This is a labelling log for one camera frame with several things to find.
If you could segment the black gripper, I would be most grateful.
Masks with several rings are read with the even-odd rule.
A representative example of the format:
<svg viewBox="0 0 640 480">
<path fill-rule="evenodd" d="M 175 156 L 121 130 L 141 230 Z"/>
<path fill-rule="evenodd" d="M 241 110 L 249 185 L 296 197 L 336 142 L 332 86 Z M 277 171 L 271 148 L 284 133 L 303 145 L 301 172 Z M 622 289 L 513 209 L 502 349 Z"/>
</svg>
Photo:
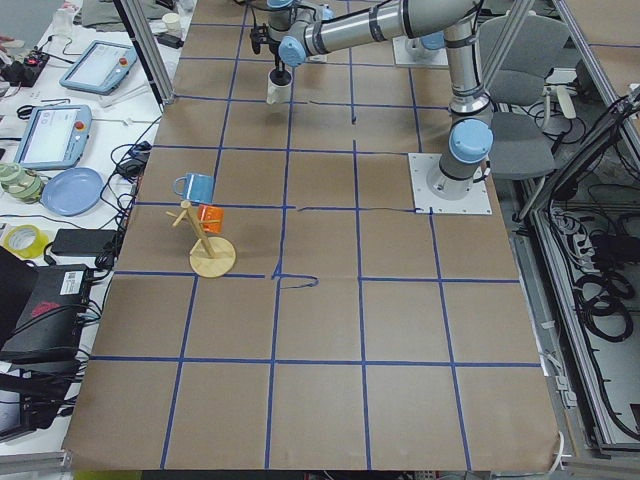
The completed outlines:
<svg viewBox="0 0 640 480">
<path fill-rule="evenodd" d="M 269 33 L 266 24 L 255 24 L 250 30 L 251 49 L 254 54 L 259 54 L 263 45 L 269 45 Z"/>
</svg>

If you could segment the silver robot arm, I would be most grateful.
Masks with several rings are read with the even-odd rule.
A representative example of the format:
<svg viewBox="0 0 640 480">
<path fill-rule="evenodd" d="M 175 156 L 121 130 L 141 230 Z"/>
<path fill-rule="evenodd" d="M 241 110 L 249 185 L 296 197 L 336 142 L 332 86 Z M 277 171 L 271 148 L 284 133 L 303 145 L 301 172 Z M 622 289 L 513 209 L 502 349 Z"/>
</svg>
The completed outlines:
<svg viewBox="0 0 640 480">
<path fill-rule="evenodd" d="M 291 69 L 312 56 L 442 33 L 451 80 L 452 126 L 447 149 L 427 173 L 426 182 L 445 200 L 461 200 L 469 193 L 493 144 L 475 24 L 480 2 L 382 1 L 338 17 L 312 1 L 268 1 L 261 8 L 268 17 L 252 26 L 251 46 L 255 52 L 269 48 L 275 62 L 270 79 L 278 86 L 289 84 Z"/>
</svg>

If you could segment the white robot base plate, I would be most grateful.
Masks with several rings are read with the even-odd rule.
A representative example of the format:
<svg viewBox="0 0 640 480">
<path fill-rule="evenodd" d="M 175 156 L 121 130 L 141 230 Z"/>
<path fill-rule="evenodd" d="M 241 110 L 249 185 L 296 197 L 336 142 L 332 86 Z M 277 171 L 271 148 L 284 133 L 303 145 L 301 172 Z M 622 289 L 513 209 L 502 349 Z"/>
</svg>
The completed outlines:
<svg viewBox="0 0 640 480">
<path fill-rule="evenodd" d="M 434 215 L 491 215 L 481 168 L 470 179 L 453 180 L 441 171 L 440 158 L 435 153 L 408 154 L 414 210 Z"/>
</svg>

